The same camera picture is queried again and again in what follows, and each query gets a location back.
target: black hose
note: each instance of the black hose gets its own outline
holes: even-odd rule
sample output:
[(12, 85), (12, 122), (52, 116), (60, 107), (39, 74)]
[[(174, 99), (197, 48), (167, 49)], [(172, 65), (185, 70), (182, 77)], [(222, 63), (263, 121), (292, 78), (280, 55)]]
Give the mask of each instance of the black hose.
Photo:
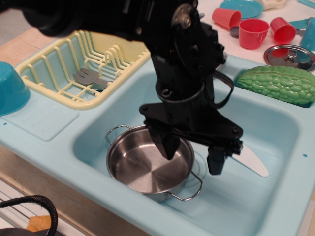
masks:
[(223, 83), (225, 83), (226, 85), (228, 85), (231, 88), (231, 90), (230, 90), (229, 94), (226, 96), (226, 98), (219, 103), (214, 103), (214, 101), (210, 98), (209, 94), (206, 93), (210, 105), (216, 109), (219, 109), (219, 108), (223, 107), (228, 102), (228, 100), (230, 99), (230, 96), (234, 90), (234, 83), (233, 83), (233, 80), (231, 80), (228, 76), (226, 76), (225, 74), (223, 74), (219, 71), (215, 70), (212, 75), (214, 78), (221, 80)]
[(51, 225), (50, 229), (47, 232), (47, 236), (54, 236), (58, 226), (58, 214), (54, 204), (46, 197), (40, 195), (33, 195), (33, 196), (25, 196), (20, 198), (14, 198), (7, 201), (3, 201), (0, 203), (0, 208), (18, 205), (21, 203), (36, 203), (41, 205), (45, 208), (51, 217)]

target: light blue sink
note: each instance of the light blue sink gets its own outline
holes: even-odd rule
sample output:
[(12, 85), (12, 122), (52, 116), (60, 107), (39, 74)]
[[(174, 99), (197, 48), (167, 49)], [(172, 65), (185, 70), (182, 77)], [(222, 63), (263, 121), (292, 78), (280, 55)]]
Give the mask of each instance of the light blue sink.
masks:
[[(229, 55), (223, 73), (235, 79), (258, 65)], [(314, 105), (302, 108), (235, 88), (220, 112), (243, 128), (244, 144), (269, 176), (260, 177), (232, 158), (221, 175), (211, 176), (207, 147), (192, 143), (193, 170), (204, 182), (201, 193), (188, 202), (157, 203), (113, 180), (106, 167), (108, 131), (143, 124), (138, 109), (158, 101), (155, 81), (148, 61), (103, 103), (82, 111), (31, 91), (24, 108), (0, 117), (0, 144), (152, 235), (295, 236), (315, 183)], [(217, 100), (227, 91), (215, 80)], [(49, 118), (52, 108), (57, 118)], [(189, 177), (179, 195), (191, 196), (198, 187)]]

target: red cup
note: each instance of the red cup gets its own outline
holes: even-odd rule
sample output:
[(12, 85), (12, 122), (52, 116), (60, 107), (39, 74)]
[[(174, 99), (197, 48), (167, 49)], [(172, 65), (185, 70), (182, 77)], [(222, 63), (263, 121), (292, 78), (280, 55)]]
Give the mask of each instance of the red cup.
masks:
[(239, 42), (246, 49), (259, 48), (270, 27), (266, 21), (256, 18), (242, 20), (239, 26)]
[(241, 19), (242, 13), (238, 10), (217, 8), (212, 14), (212, 20), (227, 29), (238, 26)]
[(296, 29), (282, 17), (277, 17), (270, 22), (271, 34), (277, 44), (292, 42), (296, 36)]

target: teal bowl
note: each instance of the teal bowl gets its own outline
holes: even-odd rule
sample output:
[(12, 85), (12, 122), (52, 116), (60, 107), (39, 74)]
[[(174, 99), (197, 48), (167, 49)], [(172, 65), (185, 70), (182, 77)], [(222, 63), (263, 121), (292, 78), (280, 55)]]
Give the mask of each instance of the teal bowl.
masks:
[(0, 61), (0, 116), (22, 108), (30, 98), (30, 90), (21, 76), (6, 62)]

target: teal plate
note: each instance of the teal plate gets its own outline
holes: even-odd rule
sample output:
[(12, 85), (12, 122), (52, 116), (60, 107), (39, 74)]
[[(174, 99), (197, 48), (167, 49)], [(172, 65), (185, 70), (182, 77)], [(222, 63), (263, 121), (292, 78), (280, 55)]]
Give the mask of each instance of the teal plate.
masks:
[(263, 11), (263, 6), (250, 0), (226, 0), (221, 3), (220, 8), (238, 10), (242, 13), (242, 20), (255, 18)]

